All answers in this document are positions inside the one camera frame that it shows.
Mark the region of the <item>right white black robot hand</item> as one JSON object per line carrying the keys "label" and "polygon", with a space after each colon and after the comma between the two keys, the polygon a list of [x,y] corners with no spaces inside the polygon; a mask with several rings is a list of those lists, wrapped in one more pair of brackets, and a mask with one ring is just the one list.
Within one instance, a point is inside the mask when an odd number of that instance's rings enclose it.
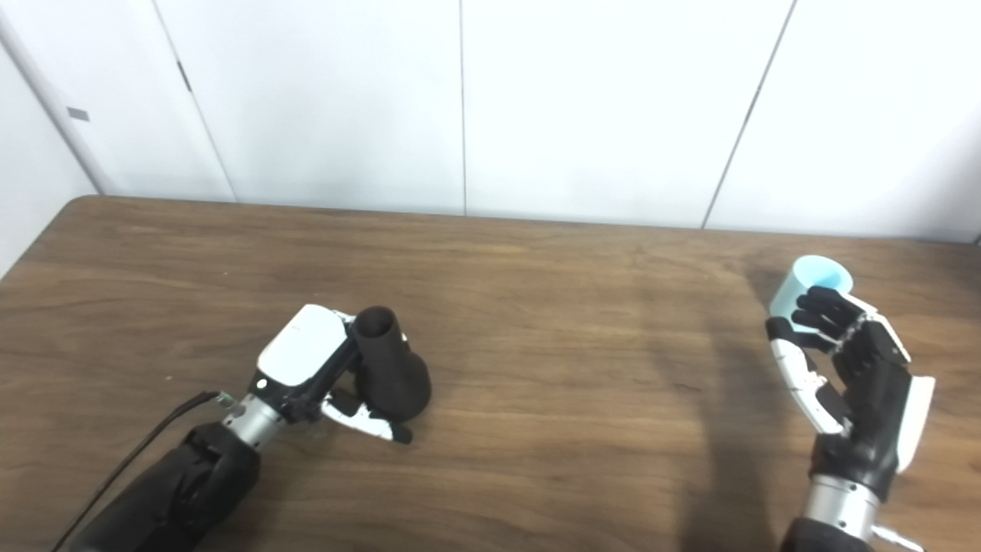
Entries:
{"label": "right white black robot hand", "polygon": [[847,480],[889,499],[912,462],[934,380],[910,372],[910,354],[884,315],[831,287],[796,298],[765,332],[785,384],[812,424],[812,475]]}

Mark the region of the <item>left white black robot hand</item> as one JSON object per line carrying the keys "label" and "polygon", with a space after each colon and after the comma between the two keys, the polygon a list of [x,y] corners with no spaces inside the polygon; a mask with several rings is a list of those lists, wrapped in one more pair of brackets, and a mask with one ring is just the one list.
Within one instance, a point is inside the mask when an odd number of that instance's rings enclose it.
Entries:
{"label": "left white black robot hand", "polygon": [[259,354],[248,394],[225,426],[256,450],[285,426],[322,419],[385,441],[411,443],[412,431],[373,409],[361,392],[336,387],[348,373],[367,373],[355,322],[346,312],[304,305]]}

